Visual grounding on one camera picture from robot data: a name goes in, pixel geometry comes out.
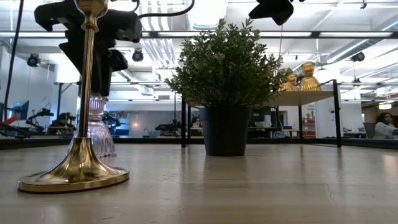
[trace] gold vase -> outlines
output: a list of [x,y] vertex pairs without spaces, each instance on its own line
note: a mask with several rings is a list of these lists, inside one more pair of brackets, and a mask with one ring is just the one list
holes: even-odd
[[315,71],[315,63],[308,62],[303,64],[304,78],[300,84],[301,91],[321,91],[318,80],[313,76]]
[[298,91],[299,89],[296,86],[297,75],[290,74],[287,77],[287,82],[281,84],[279,91]]

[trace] ceiling light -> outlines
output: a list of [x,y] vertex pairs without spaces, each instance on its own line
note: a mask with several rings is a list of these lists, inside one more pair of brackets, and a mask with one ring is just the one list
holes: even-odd
[[109,100],[109,102],[127,102],[129,100]]
[[[15,32],[0,32],[0,38],[14,38]],[[20,38],[66,38],[64,32],[20,32]]]
[[389,110],[389,109],[391,109],[391,108],[392,108],[392,106],[391,106],[390,103],[383,103],[383,104],[380,104],[380,105],[379,105],[379,109],[380,109],[380,110]]
[[111,85],[132,85],[131,82],[111,82]]
[[138,85],[167,85],[165,82],[137,82]]
[[392,32],[321,32],[320,37],[390,37]]
[[158,32],[157,35],[159,37],[193,37],[198,35],[199,32],[191,31],[191,32]]
[[311,32],[260,32],[261,37],[309,37]]

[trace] black cable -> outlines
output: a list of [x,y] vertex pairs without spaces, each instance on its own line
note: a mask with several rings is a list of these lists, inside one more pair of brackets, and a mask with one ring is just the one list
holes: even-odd
[[8,81],[7,81],[7,88],[6,88],[6,97],[4,98],[4,108],[5,108],[4,109],[4,120],[7,120],[8,96],[10,94],[12,69],[14,68],[14,59],[15,59],[15,54],[16,54],[16,51],[17,51],[17,42],[18,42],[18,37],[19,37],[19,31],[21,29],[21,21],[22,21],[22,12],[23,12],[23,10],[24,10],[24,0],[20,0],[20,2],[19,2],[19,10],[18,10],[17,27],[15,29],[14,42],[12,43],[10,67],[9,67],[9,71],[8,71]]
[[139,7],[139,0],[132,0],[132,1],[137,3],[136,8],[132,11],[132,12],[135,12],[135,11],[137,11],[137,9]]
[[193,8],[194,5],[195,5],[195,0],[192,0],[191,5],[188,8],[186,8],[186,9],[180,11],[180,12],[173,12],[173,13],[147,13],[147,14],[139,15],[138,18],[142,19],[144,17],[155,17],[155,16],[167,16],[167,17],[181,16],[181,15],[184,15],[185,13],[191,11],[191,9]]

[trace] camera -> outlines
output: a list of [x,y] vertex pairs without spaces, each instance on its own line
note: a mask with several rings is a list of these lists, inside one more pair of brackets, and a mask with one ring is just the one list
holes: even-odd
[[365,60],[365,54],[360,52],[354,56],[351,57],[351,60],[353,62],[362,62],[363,60]]
[[73,116],[71,113],[67,112],[67,119],[69,119],[70,121],[74,121],[76,120],[76,117]]
[[135,49],[132,60],[135,62],[141,62],[144,59],[144,55],[142,54],[142,49]]
[[30,57],[27,59],[27,64],[30,67],[37,68],[41,64],[41,60],[39,58],[39,54],[31,54]]

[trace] glass candle holder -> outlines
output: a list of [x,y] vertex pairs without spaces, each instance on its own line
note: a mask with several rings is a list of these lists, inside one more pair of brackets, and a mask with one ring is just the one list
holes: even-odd
[[109,131],[108,125],[106,125],[102,120],[107,102],[107,97],[90,96],[87,135],[91,138],[93,150],[97,157],[116,156],[111,132]]

